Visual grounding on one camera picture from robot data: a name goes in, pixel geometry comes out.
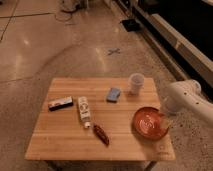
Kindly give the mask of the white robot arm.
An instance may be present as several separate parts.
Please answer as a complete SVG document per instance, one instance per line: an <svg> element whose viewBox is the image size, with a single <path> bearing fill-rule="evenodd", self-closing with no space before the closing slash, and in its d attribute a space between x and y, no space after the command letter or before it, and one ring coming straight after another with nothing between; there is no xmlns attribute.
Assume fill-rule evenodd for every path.
<svg viewBox="0 0 213 171"><path fill-rule="evenodd" d="M213 127L213 103L202 98L201 85L196 80L177 81L166 88L167 96L161 104L161 111L175 114L182 108L193 112L197 118Z"/></svg>

